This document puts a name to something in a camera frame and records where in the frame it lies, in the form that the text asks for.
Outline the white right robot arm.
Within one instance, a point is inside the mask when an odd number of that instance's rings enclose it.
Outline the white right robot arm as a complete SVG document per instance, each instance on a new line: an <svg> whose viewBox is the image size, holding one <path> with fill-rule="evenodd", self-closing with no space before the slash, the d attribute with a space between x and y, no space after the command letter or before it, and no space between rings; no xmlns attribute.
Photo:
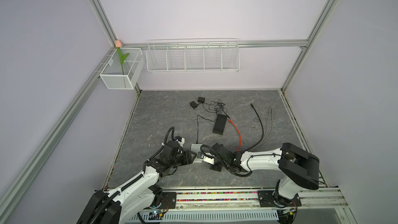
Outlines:
<svg viewBox="0 0 398 224"><path fill-rule="evenodd" d="M276 200L292 200L303 189L319 189L319 158L291 143L262 152L231 152L218 143L212 147L201 145L198 158L210 164L212 170L225 168L238 177L249 177L257 170L284 173L273 193Z"/></svg>

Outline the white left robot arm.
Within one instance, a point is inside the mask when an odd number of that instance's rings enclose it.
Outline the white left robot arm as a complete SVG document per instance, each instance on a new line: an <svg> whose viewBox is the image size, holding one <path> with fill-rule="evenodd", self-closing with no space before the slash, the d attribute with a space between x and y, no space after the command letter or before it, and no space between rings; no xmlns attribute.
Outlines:
<svg viewBox="0 0 398 224"><path fill-rule="evenodd" d="M163 189L157 182L178 167L192 164L196 156L183 149L184 138L175 136L174 131L175 127L169 128L161 148L145 160L138 174L115 189L96 191L77 222L124 224L143 209L161 205Z"/></svg>

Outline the black power adapter near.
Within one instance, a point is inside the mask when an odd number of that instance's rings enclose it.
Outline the black power adapter near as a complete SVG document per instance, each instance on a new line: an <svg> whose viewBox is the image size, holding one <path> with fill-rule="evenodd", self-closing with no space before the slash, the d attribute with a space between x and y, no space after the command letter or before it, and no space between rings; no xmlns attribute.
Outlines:
<svg viewBox="0 0 398 224"><path fill-rule="evenodd" d="M192 101L192 102L190 102L190 106L191 106L193 109L196 109L196 108L198 107L198 104L197 104L196 102Z"/></svg>

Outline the white mesh box basket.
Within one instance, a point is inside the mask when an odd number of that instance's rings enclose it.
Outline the white mesh box basket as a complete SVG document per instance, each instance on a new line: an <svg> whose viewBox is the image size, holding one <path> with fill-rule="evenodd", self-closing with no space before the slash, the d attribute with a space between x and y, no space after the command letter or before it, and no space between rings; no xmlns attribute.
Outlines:
<svg viewBox="0 0 398 224"><path fill-rule="evenodd" d="M100 72L107 89L134 90L145 65L140 48L116 48Z"/></svg>

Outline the pink artificial tulip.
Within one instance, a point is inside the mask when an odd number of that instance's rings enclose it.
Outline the pink artificial tulip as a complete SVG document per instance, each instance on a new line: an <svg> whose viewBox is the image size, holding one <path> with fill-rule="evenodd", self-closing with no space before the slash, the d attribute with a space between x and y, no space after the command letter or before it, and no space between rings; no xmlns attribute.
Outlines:
<svg viewBox="0 0 398 224"><path fill-rule="evenodd" d="M115 41L115 47L117 50L117 53L119 55L119 60L120 60L120 65L121 65L121 70L122 70L122 74L124 75L124 61L126 60L126 58L130 55L129 53L123 54L121 51L121 48L123 47L123 44L120 40L116 40Z"/></svg>

